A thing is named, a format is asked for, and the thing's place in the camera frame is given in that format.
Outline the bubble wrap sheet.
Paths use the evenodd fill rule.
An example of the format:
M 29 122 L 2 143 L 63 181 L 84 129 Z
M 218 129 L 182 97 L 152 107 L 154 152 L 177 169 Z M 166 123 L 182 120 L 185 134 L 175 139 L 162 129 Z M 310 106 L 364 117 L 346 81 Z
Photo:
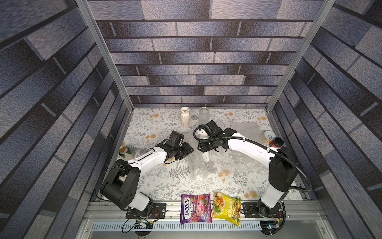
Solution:
M 256 122 L 231 122 L 230 128 L 256 142 L 264 142 L 264 133 Z

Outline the white ribbed vase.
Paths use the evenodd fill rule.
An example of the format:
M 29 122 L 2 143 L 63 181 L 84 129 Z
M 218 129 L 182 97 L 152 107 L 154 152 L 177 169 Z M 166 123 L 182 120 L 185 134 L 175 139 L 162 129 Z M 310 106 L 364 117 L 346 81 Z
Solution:
M 181 123 L 183 128 L 190 128 L 190 111 L 188 107 L 181 108 Z

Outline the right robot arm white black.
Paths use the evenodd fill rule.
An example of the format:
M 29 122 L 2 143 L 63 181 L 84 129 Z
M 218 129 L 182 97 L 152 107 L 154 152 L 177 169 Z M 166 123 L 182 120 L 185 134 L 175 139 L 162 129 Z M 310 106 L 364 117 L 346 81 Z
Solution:
M 219 147 L 235 150 L 263 164 L 268 169 L 268 186 L 258 201 L 259 209 L 273 209 L 288 194 L 297 176 L 296 164 L 279 148 L 265 146 L 246 138 L 236 130 L 222 130 L 214 121 L 202 124 L 193 132 L 198 150 L 208 152 Z

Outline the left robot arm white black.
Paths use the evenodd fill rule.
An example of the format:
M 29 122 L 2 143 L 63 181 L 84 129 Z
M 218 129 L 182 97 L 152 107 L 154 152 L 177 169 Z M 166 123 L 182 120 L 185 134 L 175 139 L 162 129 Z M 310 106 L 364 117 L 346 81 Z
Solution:
M 156 144 L 153 149 L 140 157 L 130 161 L 117 160 L 106 173 L 100 194 L 121 210 L 130 207 L 143 212 L 151 207 L 152 203 L 148 196 L 138 190 L 140 178 L 170 158 L 182 160 L 192 152 L 193 148 L 184 142 L 184 135 L 173 131 L 169 138 Z

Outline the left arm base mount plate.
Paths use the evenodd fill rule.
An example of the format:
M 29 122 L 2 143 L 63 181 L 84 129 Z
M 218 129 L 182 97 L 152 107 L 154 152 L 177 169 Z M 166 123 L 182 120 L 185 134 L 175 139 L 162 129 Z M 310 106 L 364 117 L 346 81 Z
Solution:
M 128 207 L 126 219 L 164 219 L 166 215 L 166 203 L 149 203 L 143 211 Z

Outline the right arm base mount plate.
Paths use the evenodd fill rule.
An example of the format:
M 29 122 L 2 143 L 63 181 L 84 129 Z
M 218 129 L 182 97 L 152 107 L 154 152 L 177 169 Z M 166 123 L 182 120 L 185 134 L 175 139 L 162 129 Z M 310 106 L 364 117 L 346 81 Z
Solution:
M 285 210 L 280 202 L 273 208 L 268 208 L 263 203 L 258 205 L 258 201 L 243 202 L 241 212 L 247 219 L 281 219 L 285 215 Z

